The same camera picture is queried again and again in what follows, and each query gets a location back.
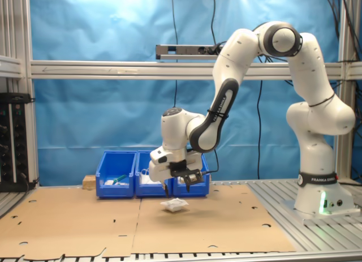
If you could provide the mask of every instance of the blue curtain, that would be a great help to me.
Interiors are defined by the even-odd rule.
[[[179,44],[213,44],[213,0],[174,0]],[[216,0],[218,42],[238,28],[281,20],[314,34],[325,62],[338,41],[326,0]],[[155,61],[156,44],[175,44],[171,0],[31,0],[33,59]],[[259,81],[244,81],[217,149],[214,180],[255,179]],[[104,150],[161,145],[161,114],[173,106],[172,80],[35,80],[40,182],[80,184]],[[181,80],[177,106],[206,113],[214,97],[207,80]],[[301,101],[283,81],[265,81],[260,112],[261,178],[296,178],[299,146],[286,111]],[[213,153],[206,155],[214,169]]]

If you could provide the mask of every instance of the black cable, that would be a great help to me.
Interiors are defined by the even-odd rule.
[[[353,46],[354,46],[354,49],[355,49],[355,52],[356,52],[356,57],[357,57],[358,60],[360,60],[359,52],[362,53],[362,48],[361,48],[359,39],[358,39],[358,37],[357,37],[357,35],[356,35],[354,26],[353,26],[353,24],[352,24],[351,17],[350,17],[350,13],[348,12],[347,2],[346,2],[346,0],[342,0],[342,1],[343,1],[343,4],[344,4],[344,10],[345,10],[345,12],[346,12],[347,24],[348,24],[348,27],[349,27],[349,29],[350,29]],[[357,50],[357,46],[356,46],[356,41],[355,41],[355,39],[357,39],[357,44],[358,44],[359,52],[358,52],[358,50]]]
[[[283,59],[283,58],[279,58],[279,57],[272,57],[271,55],[265,55],[264,54],[264,57],[268,57],[268,62],[270,62],[270,63],[273,63],[273,61],[271,60],[271,58],[274,58],[274,59],[276,59],[276,60],[280,60],[280,61],[283,61],[283,62],[288,62],[286,59]]]
[[[336,17],[336,15],[335,15],[334,8],[333,8],[330,0],[327,0],[327,1],[328,1],[328,4],[329,4],[330,8],[332,9],[333,19],[334,19],[335,34],[336,34],[337,38],[339,39],[339,31],[338,31],[338,21],[337,21],[337,17]]]
[[[216,173],[216,172],[218,172],[218,171],[219,171],[219,158],[217,157],[216,149],[214,150],[214,153],[215,153],[215,158],[216,158],[217,168],[216,168],[216,170],[209,170],[209,171],[206,171],[206,172],[202,173],[203,175],[205,175],[205,174],[209,174],[209,173]]]
[[[354,23],[355,22],[355,9],[354,9],[354,6],[353,6],[353,0],[352,0],[352,2],[351,2],[351,6],[352,6],[352,23]]]
[[[174,7],[174,0],[172,1],[172,17],[174,19],[174,29],[175,29],[175,36],[176,36],[176,45],[179,44],[179,39],[177,37],[177,30],[176,30],[176,21],[175,21],[175,7]],[[174,97],[174,107],[176,107],[176,97],[177,97],[177,80],[175,80],[175,97]]]
[[[213,18],[211,20],[211,33],[213,34],[214,44],[216,45],[215,34],[214,34],[214,18],[215,18],[215,10],[216,10],[216,0],[214,0],[214,11]]]
[[[328,97],[327,99],[324,99],[323,101],[321,101],[321,102],[319,102],[319,103],[317,103],[317,104],[315,104],[315,105],[309,105],[309,107],[310,107],[310,108],[313,108],[313,107],[315,107],[315,106],[324,104],[326,101],[329,101],[330,99],[332,99],[332,98],[334,97],[334,95],[335,95],[335,93],[333,93],[332,96]]]
[[[275,58],[275,59],[279,59],[279,60],[282,60],[282,61],[285,61],[285,62],[288,62],[284,59],[281,59],[281,58],[276,58],[276,57],[271,57],[269,55],[264,55],[265,56],[265,61],[268,61],[270,63],[273,63],[272,59],[271,58]],[[284,80],[284,82],[286,82],[288,85],[291,85],[292,87],[294,87],[293,83],[290,83],[289,80]]]
[[[333,86],[332,89],[338,88],[340,85],[342,85],[342,81],[340,81],[339,83],[337,83],[337,85]]]
[[[339,183],[339,184],[344,184],[346,186],[362,187],[362,184],[352,184],[352,183]]]
[[[294,85],[292,83],[290,83],[289,80],[284,80],[285,83],[287,83],[288,85],[291,85],[292,87],[294,87]]]
[[[351,168],[352,168],[352,170],[354,170],[355,173],[357,174],[357,176],[358,176],[357,179],[361,179],[361,181],[362,181],[362,176],[360,175],[360,173],[358,172],[358,170],[356,170],[353,166],[352,166]]]
[[[261,91],[262,91],[262,80],[260,80],[260,90],[259,90],[259,96],[258,96],[258,102],[256,104],[256,110],[258,111],[258,117],[259,117],[259,139],[258,139],[258,167],[257,167],[257,176],[258,179],[260,179],[260,141],[261,141],[261,117],[260,117],[260,110],[259,110],[259,102],[261,97]]]

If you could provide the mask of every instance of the blue plastic bin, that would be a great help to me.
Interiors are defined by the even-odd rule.
[[[205,156],[201,156],[202,159],[202,170],[209,171],[209,166],[206,163]],[[202,183],[193,184],[190,186],[190,192],[186,190],[186,184],[178,183],[178,179],[174,179],[174,196],[175,197],[205,197],[209,194],[210,190],[210,174],[204,175],[204,181]]]
[[[166,197],[165,190],[161,184],[141,184],[141,172],[143,169],[148,169],[151,151],[138,151],[137,163],[135,172],[135,192],[137,197]],[[169,196],[172,195],[173,180],[168,179],[165,182],[169,191]]]
[[[96,172],[96,191],[99,198],[131,198],[134,196],[135,173],[137,152],[130,151],[105,151]],[[113,180],[125,174],[127,177],[121,183],[125,186],[107,186],[107,180]]]

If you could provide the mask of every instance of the white packet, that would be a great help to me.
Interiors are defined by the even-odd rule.
[[[181,210],[185,205],[188,205],[188,203],[185,200],[181,200],[179,198],[172,199],[170,201],[163,201],[161,202],[163,206],[165,206],[165,209],[171,212],[176,212]]]

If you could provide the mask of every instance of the aluminum frame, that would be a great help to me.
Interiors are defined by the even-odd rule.
[[[354,0],[355,28],[359,30],[360,3]],[[32,79],[163,79],[163,80],[212,80],[213,63],[157,63],[157,62],[88,62],[88,61],[33,61],[31,47],[29,0],[0,0],[0,92],[29,93],[33,97]],[[339,59],[352,58],[351,36],[342,3],[341,39]],[[340,98],[353,106],[354,83],[348,80],[362,79],[362,62],[326,63],[330,80],[343,80],[338,94]],[[253,63],[247,72],[246,80],[283,80],[291,79],[286,63]],[[29,158],[29,176],[38,177],[37,139],[34,104],[26,105],[27,143]],[[350,176],[352,155],[351,135],[336,137],[335,160],[341,178]],[[235,182],[215,182],[216,184],[234,184]],[[238,181],[246,183],[257,194],[268,212],[281,227],[288,232],[292,242],[299,249],[291,254],[155,254],[155,261],[175,260],[219,260],[219,261],[351,261],[362,260],[362,218],[345,219],[329,223],[318,220],[315,225],[298,226],[279,208],[280,200],[293,199],[296,195],[295,181]],[[362,200],[362,191],[346,187]],[[0,194],[0,212],[12,206],[21,194]],[[151,259],[151,254],[132,255],[124,259],[108,261]],[[0,259],[0,262],[16,262],[19,259]],[[106,260],[101,257],[62,258],[65,262],[91,262]]]
[[[31,61],[33,79],[213,80],[214,63]],[[341,78],[341,63],[325,64],[328,78]],[[288,63],[252,63],[244,80],[290,80]]]
[[[356,33],[360,25],[361,0],[347,0],[354,9]],[[353,58],[344,5],[341,9],[339,59]],[[117,79],[117,80],[212,80],[213,63],[33,61],[29,0],[0,0],[0,91],[29,93],[32,79]],[[342,80],[340,98],[354,105],[354,82],[362,79],[362,62],[326,63],[328,78]],[[253,63],[245,80],[290,80],[287,63]],[[38,177],[35,105],[26,105],[27,143],[30,179]],[[350,177],[352,134],[335,138],[335,167],[341,178]]]
[[[344,7],[344,3],[341,2],[341,29],[339,36],[339,61],[353,61],[355,60],[355,52],[352,41],[352,35],[350,33],[346,10],[351,16],[354,16],[354,27],[357,37],[359,36],[360,29],[360,13],[361,13],[361,0],[346,0],[347,6]],[[355,106],[355,82],[350,81],[351,75],[349,69],[351,64],[349,62],[343,62],[342,64],[342,84],[338,87],[338,97],[347,105],[354,109]],[[336,136],[334,139],[334,159],[335,159],[335,171],[340,178],[351,178],[351,166],[352,166],[352,143],[354,133],[351,131],[347,135]]]
[[[34,97],[30,74],[32,58],[29,0],[0,0],[0,92],[29,93]],[[25,105],[29,181],[38,178],[35,105]]]

